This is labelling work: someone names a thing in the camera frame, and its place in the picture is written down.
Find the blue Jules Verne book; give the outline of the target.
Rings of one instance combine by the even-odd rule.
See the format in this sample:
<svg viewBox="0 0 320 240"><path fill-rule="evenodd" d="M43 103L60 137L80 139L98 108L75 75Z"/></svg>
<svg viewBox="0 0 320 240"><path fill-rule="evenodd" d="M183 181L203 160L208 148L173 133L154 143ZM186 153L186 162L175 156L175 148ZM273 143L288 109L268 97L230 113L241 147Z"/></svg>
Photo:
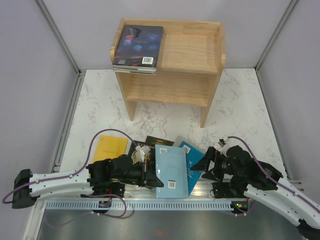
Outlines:
<svg viewBox="0 0 320 240"><path fill-rule="evenodd" d="M201 172L192 170L192 167L196 165L205 155L186 141L183 141L179 147L185 150L188 194L191 195L201 176Z"/></svg>

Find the light blue thin book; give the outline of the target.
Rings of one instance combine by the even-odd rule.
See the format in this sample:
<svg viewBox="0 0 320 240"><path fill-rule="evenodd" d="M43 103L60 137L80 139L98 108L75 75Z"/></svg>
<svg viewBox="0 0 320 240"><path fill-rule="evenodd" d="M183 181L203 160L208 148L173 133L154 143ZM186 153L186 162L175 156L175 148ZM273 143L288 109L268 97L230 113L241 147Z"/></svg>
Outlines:
<svg viewBox="0 0 320 240"><path fill-rule="evenodd" d="M163 187L158 199L186 199L189 196L186 151L181 147L155 145L155 172Z"/></svg>

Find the navy blue hardcover book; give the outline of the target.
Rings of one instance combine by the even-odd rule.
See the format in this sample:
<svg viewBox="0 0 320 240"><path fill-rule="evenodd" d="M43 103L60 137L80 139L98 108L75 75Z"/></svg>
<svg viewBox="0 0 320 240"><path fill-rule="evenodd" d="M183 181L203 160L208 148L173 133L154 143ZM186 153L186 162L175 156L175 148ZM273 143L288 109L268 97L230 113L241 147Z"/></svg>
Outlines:
<svg viewBox="0 0 320 240"><path fill-rule="evenodd" d="M147 74L147 75L155 75L157 72L157 69L154 67L123 66L123 65L114 65L113 70L118 73Z"/></svg>

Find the dark purple planets book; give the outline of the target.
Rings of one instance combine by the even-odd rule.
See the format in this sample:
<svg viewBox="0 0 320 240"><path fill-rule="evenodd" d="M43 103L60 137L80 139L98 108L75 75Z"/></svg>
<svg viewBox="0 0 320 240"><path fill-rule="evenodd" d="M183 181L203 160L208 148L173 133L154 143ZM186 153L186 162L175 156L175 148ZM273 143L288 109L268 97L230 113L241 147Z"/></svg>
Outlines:
<svg viewBox="0 0 320 240"><path fill-rule="evenodd" d="M155 69L163 34L162 26L126 24L122 29L112 65Z"/></svg>

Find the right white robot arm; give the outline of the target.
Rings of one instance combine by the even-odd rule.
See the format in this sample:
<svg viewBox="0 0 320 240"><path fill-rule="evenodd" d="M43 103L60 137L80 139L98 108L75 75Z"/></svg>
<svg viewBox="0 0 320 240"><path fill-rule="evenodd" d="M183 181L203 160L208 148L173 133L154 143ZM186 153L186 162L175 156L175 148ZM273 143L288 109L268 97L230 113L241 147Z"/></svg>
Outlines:
<svg viewBox="0 0 320 240"><path fill-rule="evenodd" d="M320 206L284 178L271 164L257 161L240 146L209 147L193 171L213 181L213 193L253 199L282 215L308 240L320 238Z"/></svg>

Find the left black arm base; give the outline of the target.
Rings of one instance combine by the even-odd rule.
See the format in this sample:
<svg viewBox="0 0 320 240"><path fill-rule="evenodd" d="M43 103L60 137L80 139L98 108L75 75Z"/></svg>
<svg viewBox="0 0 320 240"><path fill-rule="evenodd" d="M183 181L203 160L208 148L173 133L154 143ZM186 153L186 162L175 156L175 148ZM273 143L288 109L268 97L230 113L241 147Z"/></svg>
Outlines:
<svg viewBox="0 0 320 240"><path fill-rule="evenodd" d="M125 185L119 182L112 183L106 189L98 191L98 195L114 194L119 197L123 197L125 193Z"/></svg>

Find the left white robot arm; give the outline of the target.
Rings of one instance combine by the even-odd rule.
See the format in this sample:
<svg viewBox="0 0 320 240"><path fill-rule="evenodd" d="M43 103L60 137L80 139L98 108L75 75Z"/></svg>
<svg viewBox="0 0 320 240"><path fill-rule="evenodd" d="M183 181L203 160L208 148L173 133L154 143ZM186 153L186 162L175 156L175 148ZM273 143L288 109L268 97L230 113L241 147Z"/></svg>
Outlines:
<svg viewBox="0 0 320 240"><path fill-rule="evenodd" d="M24 209L38 200L72 195L110 198L116 185L147 189L164 187L146 163L134 163L131 157L123 154L114 159L96 161L81 170L49 174L21 170L14 180L10 205L13 209Z"/></svg>

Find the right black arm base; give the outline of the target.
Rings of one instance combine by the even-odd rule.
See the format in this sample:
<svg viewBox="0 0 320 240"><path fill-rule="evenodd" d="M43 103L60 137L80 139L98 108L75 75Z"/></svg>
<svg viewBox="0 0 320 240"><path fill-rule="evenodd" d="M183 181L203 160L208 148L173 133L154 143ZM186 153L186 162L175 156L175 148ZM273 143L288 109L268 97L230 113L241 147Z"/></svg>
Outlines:
<svg viewBox="0 0 320 240"><path fill-rule="evenodd" d="M213 195L216 199L245 198L244 192L247 184L238 184L232 182L214 182L212 183Z"/></svg>

